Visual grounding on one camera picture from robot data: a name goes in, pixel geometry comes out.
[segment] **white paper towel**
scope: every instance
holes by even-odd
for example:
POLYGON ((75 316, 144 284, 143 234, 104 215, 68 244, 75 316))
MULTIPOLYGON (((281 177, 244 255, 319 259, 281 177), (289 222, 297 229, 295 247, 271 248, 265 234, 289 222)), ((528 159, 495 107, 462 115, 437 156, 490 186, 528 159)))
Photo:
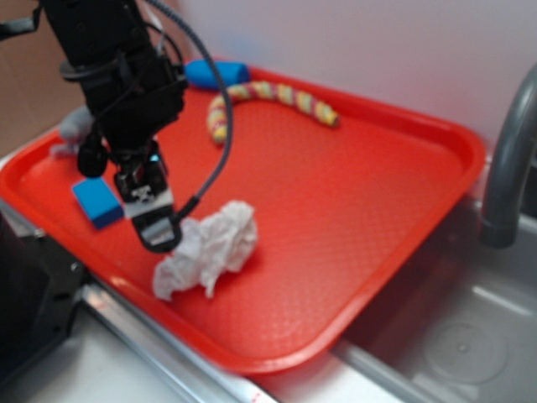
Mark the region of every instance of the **white paper towel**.
POLYGON ((180 244, 154 271, 153 292, 167 301, 174 291, 198 284, 212 298, 218 277, 226 271, 239 272, 258 241, 253 208, 244 201, 230 201, 201 222, 186 218, 181 230, 180 244))

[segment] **gray faucet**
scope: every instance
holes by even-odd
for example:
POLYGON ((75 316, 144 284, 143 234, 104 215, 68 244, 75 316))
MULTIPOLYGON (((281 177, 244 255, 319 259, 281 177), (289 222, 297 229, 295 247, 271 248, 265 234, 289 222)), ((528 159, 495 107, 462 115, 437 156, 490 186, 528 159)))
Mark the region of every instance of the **gray faucet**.
POLYGON ((494 151, 479 219, 479 238, 493 248, 514 243, 524 188, 537 145, 537 65, 520 85, 494 151))

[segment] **yellow and pink rope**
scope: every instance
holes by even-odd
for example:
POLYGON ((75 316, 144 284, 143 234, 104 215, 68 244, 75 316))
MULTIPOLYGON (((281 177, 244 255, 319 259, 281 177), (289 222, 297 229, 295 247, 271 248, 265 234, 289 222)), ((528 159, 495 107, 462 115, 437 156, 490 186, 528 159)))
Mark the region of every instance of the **yellow and pink rope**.
MULTIPOLYGON (((337 126, 340 117, 330 105, 303 92, 286 86, 267 81, 251 81, 246 84, 236 84, 227 88, 232 104, 239 102, 263 99, 276 101, 294 107, 302 113, 311 116, 319 123, 327 126, 337 126)), ((207 128, 213 140, 221 144, 227 136, 226 109, 222 95, 214 98, 209 105, 207 128)))

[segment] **sink basin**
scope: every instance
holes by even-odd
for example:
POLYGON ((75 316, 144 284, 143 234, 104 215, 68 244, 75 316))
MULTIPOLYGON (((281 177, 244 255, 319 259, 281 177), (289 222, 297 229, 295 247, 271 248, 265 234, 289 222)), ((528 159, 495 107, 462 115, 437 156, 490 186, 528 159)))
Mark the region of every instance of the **sink basin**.
POLYGON ((537 222, 495 250, 477 213, 461 202, 343 338, 433 401, 535 401, 537 222))

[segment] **blue block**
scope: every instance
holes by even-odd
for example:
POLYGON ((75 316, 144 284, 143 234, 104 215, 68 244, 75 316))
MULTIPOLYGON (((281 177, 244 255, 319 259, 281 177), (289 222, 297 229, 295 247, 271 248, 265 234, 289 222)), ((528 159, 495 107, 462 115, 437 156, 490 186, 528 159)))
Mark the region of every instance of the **blue block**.
POLYGON ((86 179, 73 186, 82 210, 97 229, 123 217, 121 204, 101 178, 86 179))
MULTIPOLYGON (((217 61, 216 68, 220 72, 226 86, 250 81, 250 71, 243 63, 236 61, 217 61)), ((193 60, 185 67, 186 79, 190 84, 207 90, 218 90, 216 79, 209 65, 204 60, 193 60)))

